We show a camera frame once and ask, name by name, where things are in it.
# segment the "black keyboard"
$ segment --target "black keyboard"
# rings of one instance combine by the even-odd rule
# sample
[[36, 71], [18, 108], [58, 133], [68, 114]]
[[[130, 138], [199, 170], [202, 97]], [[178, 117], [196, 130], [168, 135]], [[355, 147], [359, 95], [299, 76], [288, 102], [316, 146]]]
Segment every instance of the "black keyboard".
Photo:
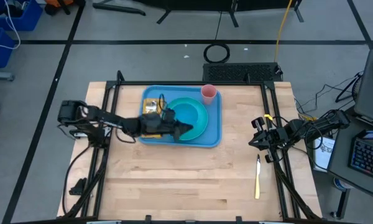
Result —
[[373, 145], [356, 138], [352, 145], [349, 165], [373, 177]]

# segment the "gray floor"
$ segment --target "gray floor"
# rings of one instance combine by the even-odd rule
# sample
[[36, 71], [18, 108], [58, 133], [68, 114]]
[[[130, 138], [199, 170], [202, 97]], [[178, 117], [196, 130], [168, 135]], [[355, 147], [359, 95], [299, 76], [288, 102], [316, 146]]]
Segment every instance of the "gray floor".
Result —
[[[214, 39], [217, 12], [172, 12], [161, 25], [155, 22], [163, 10], [130, 4], [147, 16], [100, 11], [88, 2], [75, 40], [171, 40]], [[373, 40], [373, 0], [355, 0], [364, 25]], [[347, 0], [304, 0], [299, 23], [290, 12], [282, 34], [285, 40], [364, 40]], [[22, 40], [67, 40], [77, 8], [66, 16], [43, 14], [33, 32], [21, 32]], [[274, 40], [284, 10], [236, 14], [240, 28], [234, 28], [223, 14], [219, 39]], [[73, 142], [55, 127], [62, 100], [83, 100], [91, 81], [113, 80], [122, 70], [126, 80], [201, 80], [206, 45], [72, 45], [62, 72], [29, 175], [19, 199], [13, 222], [55, 218], [63, 178]], [[230, 45], [229, 62], [271, 62], [274, 45]], [[15, 50], [9, 65], [0, 69], [16, 75], [13, 82], [0, 81], [0, 222], [42, 112], [64, 45], [24, 44]], [[369, 48], [366, 45], [281, 45], [279, 64], [285, 81], [291, 82], [295, 97], [304, 103], [327, 83], [336, 85], [363, 70]], [[213, 49], [216, 60], [224, 52]], [[337, 91], [318, 100], [319, 116], [344, 104], [334, 103]], [[314, 107], [313, 102], [304, 108]], [[329, 176], [314, 172], [316, 188], [325, 218], [336, 209], [340, 192]], [[351, 192], [346, 222], [373, 223], [373, 198]]]

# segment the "wooden table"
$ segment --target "wooden table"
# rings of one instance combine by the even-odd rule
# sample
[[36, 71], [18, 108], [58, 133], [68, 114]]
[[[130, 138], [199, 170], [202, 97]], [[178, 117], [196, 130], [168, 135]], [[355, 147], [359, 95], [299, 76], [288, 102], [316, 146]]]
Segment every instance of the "wooden table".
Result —
[[[297, 118], [291, 84], [282, 82], [275, 86], [281, 116]], [[86, 102], [101, 106], [104, 88], [105, 82], [91, 82]], [[116, 114], [138, 116], [145, 88], [122, 86]], [[256, 131], [251, 121], [264, 115], [260, 87], [217, 86], [217, 89], [223, 97], [223, 138], [217, 147], [148, 146], [139, 141], [126, 144], [111, 139], [100, 220], [143, 220], [146, 215], [151, 215], [153, 220], [234, 221], [236, 216], [242, 216], [244, 221], [282, 220], [274, 166], [265, 162], [266, 151], [260, 152], [247, 144]], [[273, 115], [269, 91], [267, 95]], [[86, 139], [77, 140], [72, 159], [86, 146]], [[297, 147], [305, 149], [301, 141]], [[68, 189], [79, 178], [88, 176], [92, 152], [89, 150], [75, 162]], [[254, 199], [257, 154], [262, 158], [258, 200]], [[288, 154], [297, 192], [321, 216], [306, 154], [293, 149]], [[288, 215], [292, 217], [290, 194], [284, 189]], [[78, 196], [67, 193], [68, 210], [77, 199]], [[89, 214], [92, 214], [94, 199], [95, 193]]]

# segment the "teal plate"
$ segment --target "teal plate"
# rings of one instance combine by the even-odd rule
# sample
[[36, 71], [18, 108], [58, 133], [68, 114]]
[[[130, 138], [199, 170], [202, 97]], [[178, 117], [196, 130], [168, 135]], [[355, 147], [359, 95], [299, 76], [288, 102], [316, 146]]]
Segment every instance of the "teal plate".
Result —
[[175, 111], [175, 119], [193, 125], [193, 129], [180, 136], [187, 141], [199, 137], [206, 129], [209, 121], [205, 106], [189, 97], [177, 98], [167, 105]]

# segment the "pink cup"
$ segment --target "pink cup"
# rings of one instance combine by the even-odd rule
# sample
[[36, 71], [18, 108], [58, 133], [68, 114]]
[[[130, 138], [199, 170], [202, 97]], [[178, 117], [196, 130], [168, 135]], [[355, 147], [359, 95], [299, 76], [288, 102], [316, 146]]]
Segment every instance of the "pink cup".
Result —
[[209, 105], [213, 101], [214, 97], [216, 97], [217, 89], [210, 84], [204, 85], [201, 88], [201, 95], [203, 97], [203, 103]]

